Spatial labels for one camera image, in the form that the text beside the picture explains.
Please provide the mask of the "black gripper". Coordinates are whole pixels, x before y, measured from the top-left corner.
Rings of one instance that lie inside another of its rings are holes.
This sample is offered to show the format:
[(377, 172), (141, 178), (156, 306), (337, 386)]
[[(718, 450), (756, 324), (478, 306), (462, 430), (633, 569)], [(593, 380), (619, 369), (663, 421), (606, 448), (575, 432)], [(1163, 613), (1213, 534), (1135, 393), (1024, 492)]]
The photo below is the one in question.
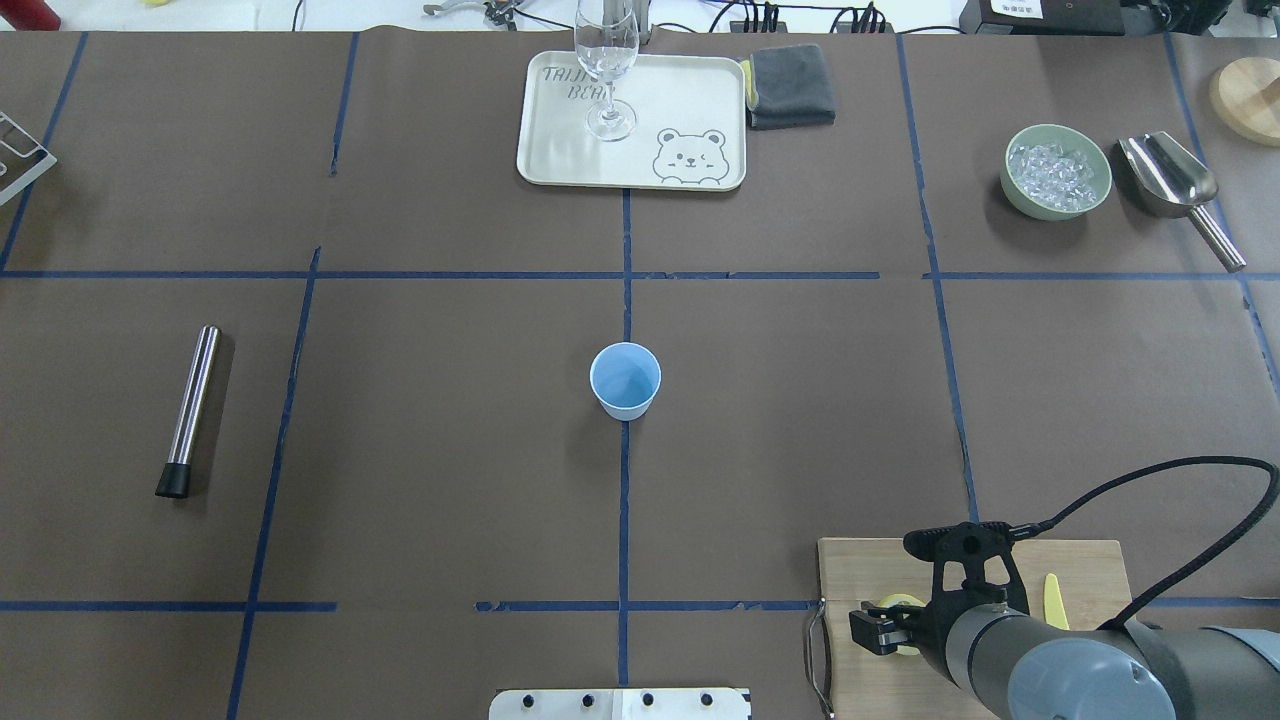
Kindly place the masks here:
[(863, 612), (849, 614), (854, 644), (877, 656), (914, 647), (936, 670), (947, 671), (946, 643), (951, 628), (951, 601), (932, 600), (925, 606), (905, 600), (863, 601)]

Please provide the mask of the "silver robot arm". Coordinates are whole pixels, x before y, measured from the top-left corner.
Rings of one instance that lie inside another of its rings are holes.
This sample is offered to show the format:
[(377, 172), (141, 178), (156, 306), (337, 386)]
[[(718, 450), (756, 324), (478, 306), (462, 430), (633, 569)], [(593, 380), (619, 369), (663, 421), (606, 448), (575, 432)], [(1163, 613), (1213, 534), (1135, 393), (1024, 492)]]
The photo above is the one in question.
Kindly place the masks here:
[(940, 641), (922, 607), (849, 614), (855, 644), (918, 648), (947, 682), (1001, 719), (1275, 719), (1277, 634), (1253, 628), (1064, 630), (1002, 603), (969, 609)]

